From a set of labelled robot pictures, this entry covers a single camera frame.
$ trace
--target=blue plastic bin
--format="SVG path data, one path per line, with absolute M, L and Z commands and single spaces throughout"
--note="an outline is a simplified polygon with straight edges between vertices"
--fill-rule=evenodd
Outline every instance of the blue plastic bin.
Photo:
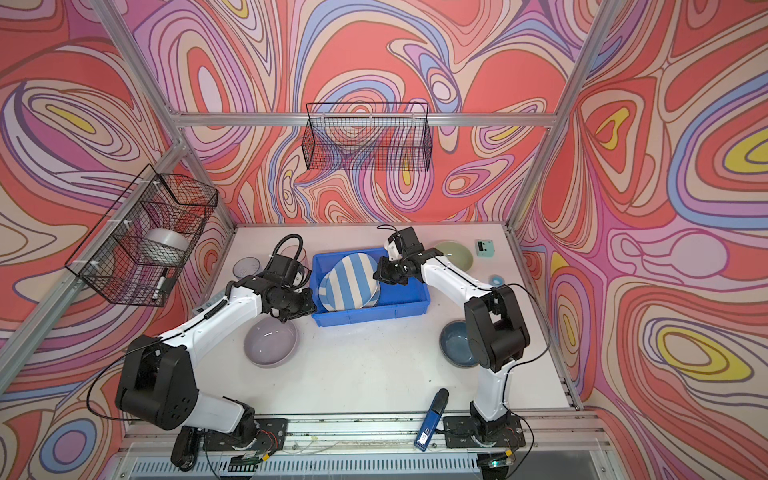
M 386 257 L 387 252 L 383 248 L 369 248 L 366 250 L 351 250 L 349 252 L 318 253 L 312 258 L 312 277 L 310 288 L 312 300 L 317 305 L 317 313 L 312 315 L 318 326 L 349 325 L 350 323 L 372 322 L 373 320 L 386 320 L 402 318 L 404 316 L 423 315 L 429 307 L 429 289 L 424 283 L 411 279 L 408 285 L 381 284 L 379 303 L 370 308 L 357 310 L 343 310 L 341 312 L 329 312 L 320 303 L 317 289 L 325 275 L 347 255 L 363 252 L 379 261 L 379 257 Z

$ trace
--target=colorful swirl pattern wall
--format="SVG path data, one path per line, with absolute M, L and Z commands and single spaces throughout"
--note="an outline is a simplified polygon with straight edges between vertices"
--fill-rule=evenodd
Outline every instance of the colorful swirl pattern wall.
M 631 478 L 768 478 L 768 2 L 633 0 L 516 225 Z
M 433 112 L 552 112 L 593 2 L 170 0 L 124 19 L 172 108 L 304 111 L 314 101 Z M 418 173 L 306 171 L 301 128 L 187 136 L 237 223 L 500 221 L 543 129 L 441 127 Z
M 87 0 L 0 2 L 0 348 L 117 195 L 168 148 Z M 84 290 L 0 396 L 0 478 L 97 478 L 124 426 L 87 412 L 94 374 L 182 323 L 223 248 L 213 218 L 162 309 Z M 110 415 L 119 364 L 94 389 Z

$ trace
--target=dark blue bowl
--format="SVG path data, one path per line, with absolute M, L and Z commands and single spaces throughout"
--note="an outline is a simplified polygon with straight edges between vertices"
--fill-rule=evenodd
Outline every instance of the dark blue bowl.
M 467 340 L 467 323 L 454 320 L 440 332 L 440 351 L 455 366 L 468 369 L 478 364 Z

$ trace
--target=robotic arm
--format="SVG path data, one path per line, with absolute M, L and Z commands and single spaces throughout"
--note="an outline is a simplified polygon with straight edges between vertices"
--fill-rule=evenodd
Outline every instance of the robotic arm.
M 290 238 L 299 241 L 294 258 L 278 255 Z M 115 404 L 165 430 L 182 427 L 171 461 L 186 471 L 194 466 L 198 429 L 222 432 L 235 449 L 253 444 L 259 430 L 252 407 L 197 389 L 193 368 L 245 322 L 269 313 L 285 323 L 316 312 L 312 290 L 304 288 L 311 270 L 298 261 L 303 240 L 284 237 L 263 272 L 230 282 L 218 303 L 157 338 L 139 336 L 129 347 Z
M 462 272 L 442 252 L 425 250 L 413 227 L 392 234 L 373 278 L 390 285 L 407 285 L 409 278 L 431 285 L 464 306 L 469 349 L 478 360 L 478 390 L 470 404 L 481 442 L 511 425 L 505 405 L 506 376 L 531 343 L 515 293 L 494 288 Z M 494 321 L 491 315 L 498 316 Z

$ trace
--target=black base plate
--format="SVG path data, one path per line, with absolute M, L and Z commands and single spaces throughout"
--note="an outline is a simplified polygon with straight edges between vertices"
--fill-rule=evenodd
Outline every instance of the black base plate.
M 494 435 L 489 435 L 485 439 L 478 438 L 475 420 L 469 416 L 443 417 L 442 425 L 443 430 L 446 431 L 445 444 L 449 449 L 476 449 L 483 446 L 478 445 L 472 439 L 473 435 L 488 447 L 491 447 L 491 444 L 493 444 L 494 447 L 512 447 L 512 451 L 514 451 L 525 446 L 525 436 L 520 425 L 520 417 L 514 415 L 510 415 L 505 428 L 499 429 Z
M 274 439 L 272 435 L 268 435 L 263 431 L 271 432 L 274 438 L 277 439 L 276 450 L 282 450 L 286 441 L 286 427 L 288 426 L 288 419 L 256 419 L 259 423 L 259 428 L 262 432 L 256 436 L 256 441 L 248 450 L 255 452 L 266 452 L 275 450 Z M 208 452 L 234 452 L 235 449 L 232 445 L 228 445 L 225 442 L 227 438 L 226 434 L 219 432 L 208 432 L 205 435 L 205 449 Z

